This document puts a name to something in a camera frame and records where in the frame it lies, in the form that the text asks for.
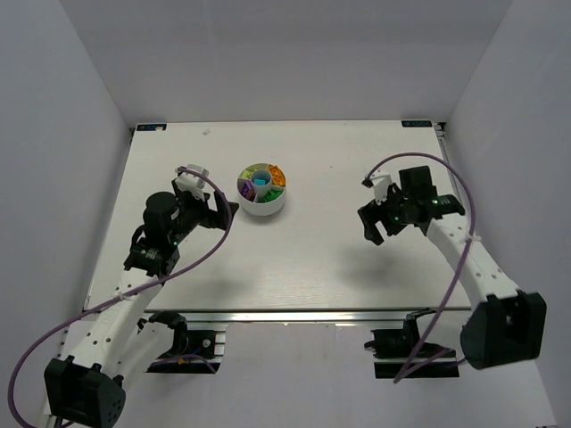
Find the dark green lego brick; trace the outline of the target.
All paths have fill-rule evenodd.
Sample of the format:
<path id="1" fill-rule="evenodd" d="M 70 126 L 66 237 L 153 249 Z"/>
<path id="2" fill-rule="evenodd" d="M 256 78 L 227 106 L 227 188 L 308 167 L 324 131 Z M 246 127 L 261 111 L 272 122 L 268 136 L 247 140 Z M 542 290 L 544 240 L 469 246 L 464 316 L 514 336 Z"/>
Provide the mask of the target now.
<path id="1" fill-rule="evenodd" d="M 273 202 L 274 200 L 278 199 L 282 195 L 282 191 L 280 190 L 269 190 L 264 195 L 259 195 L 257 203 L 269 203 Z"/>

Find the lime green lego brick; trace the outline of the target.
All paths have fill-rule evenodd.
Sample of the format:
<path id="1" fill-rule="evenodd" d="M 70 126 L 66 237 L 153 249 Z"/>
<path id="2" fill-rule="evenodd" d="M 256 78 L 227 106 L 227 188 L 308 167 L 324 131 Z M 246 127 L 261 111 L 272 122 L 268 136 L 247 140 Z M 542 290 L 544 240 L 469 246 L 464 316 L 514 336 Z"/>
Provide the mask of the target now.
<path id="1" fill-rule="evenodd" d="M 255 168 L 254 166 L 250 166 L 246 169 L 244 169 L 241 174 L 240 174 L 240 178 L 246 179 L 246 180 L 250 180 L 252 177 L 252 174 L 255 173 L 258 169 Z"/>

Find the purple lego brick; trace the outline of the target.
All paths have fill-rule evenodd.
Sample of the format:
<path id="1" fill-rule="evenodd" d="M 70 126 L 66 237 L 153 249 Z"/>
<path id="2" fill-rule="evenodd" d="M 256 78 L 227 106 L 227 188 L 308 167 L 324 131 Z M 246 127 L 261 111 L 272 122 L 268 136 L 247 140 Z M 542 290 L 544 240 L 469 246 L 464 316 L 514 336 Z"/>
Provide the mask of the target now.
<path id="1" fill-rule="evenodd" d="M 240 194 L 248 201 L 253 202 L 256 197 L 255 187 L 253 183 L 249 180 L 243 182 L 243 185 L 240 189 Z"/>

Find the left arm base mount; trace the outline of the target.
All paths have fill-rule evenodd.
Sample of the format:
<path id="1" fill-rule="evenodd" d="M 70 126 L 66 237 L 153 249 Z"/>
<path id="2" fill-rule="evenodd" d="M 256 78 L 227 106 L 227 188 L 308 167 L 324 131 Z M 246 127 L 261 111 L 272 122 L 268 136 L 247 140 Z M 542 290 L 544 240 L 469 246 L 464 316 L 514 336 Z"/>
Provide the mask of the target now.
<path id="1" fill-rule="evenodd" d="M 216 362 L 221 353 L 215 350 L 218 342 L 215 330 L 190 329 L 186 318 L 177 312 L 162 311 L 137 321 L 137 332 L 147 324 L 159 323 L 174 331 L 172 347 L 161 354 L 147 369 L 153 374 L 215 375 L 220 366 Z"/>

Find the orange lego brick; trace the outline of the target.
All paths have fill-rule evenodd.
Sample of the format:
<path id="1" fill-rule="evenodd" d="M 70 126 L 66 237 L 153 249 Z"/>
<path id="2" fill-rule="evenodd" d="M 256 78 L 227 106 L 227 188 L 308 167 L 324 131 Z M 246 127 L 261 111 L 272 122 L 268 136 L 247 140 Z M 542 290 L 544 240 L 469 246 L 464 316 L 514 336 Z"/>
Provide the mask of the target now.
<path id="1" fill-rule="evenodd" d="M 268 171 L 271 175 L 272 184 L 280 187 L 286 186 L 286 176 L 277 165 L 269 165 Z"/>

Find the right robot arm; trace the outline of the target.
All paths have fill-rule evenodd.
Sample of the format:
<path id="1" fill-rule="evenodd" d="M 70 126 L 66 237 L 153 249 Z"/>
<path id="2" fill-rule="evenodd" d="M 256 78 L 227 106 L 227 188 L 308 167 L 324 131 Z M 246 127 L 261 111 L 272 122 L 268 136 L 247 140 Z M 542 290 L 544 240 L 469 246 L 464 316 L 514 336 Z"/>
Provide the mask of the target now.
<path id="1" fill-rule="evenodd" d="M 472 314 L 461 327 L 464 357 L 475 369 L 539 357 L 547 305 L 537 292 L 524 292 L 479 242 L 459 200 L 440 195 L 427 166 L 402 169 L 400 181 L 381 169 L 366 176 L 374 192 L 358 211 L 364 237 L 375 245 L 407 226 L 418 228 L 444 256 L 468 296 Z"/>

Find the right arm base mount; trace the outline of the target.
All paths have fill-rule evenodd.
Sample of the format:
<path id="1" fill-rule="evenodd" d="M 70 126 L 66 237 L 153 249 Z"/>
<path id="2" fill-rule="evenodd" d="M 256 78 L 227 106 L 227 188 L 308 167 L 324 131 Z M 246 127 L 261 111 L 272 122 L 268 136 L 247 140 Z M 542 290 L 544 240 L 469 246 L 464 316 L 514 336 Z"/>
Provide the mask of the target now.
<path id="1" fill-rule="evenodd" d="M 364 344 L 366 350 L 374 354 L 374 370 L 376 379 L 392 379 L 400 371 L 407 357 L 421 337 L 418 329 L 418 319 L 432 316 L 434 309 L 421 309 L 409 313 L 399 328 L 385 328 L 372 330 L 373 339 Z M 459 368 L 456 365 L 457 354 L 455 350 L 425 342 L 411 363 L 412 366 L 420 364 L 425 359 L 433 360 L 407 375 L 411 379 L 444 379 L 458 378 Z"/>

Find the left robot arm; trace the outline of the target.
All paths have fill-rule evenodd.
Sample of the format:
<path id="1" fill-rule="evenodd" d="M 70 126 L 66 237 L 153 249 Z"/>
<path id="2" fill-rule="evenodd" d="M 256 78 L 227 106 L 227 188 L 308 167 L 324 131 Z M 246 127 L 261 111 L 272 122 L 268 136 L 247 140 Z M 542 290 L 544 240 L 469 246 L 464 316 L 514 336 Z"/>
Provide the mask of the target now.
<path id="1" fill-rule="evenodd" d="M 187 346 L 186 321 L 176 312 L 144 320 L 149 303 L 178 263 L 178 246 L 198 226 L 228 230 L 239 205 L 189 191 L 158 192 L 145 202 L 143 223 L 132 236 L 116 303 L 100 311 L 76 348 L 54 358 L 44 372 L 52 414 L 88 427 L 113 427 L 128 390 L 161 356 L 176 357 Z"/>

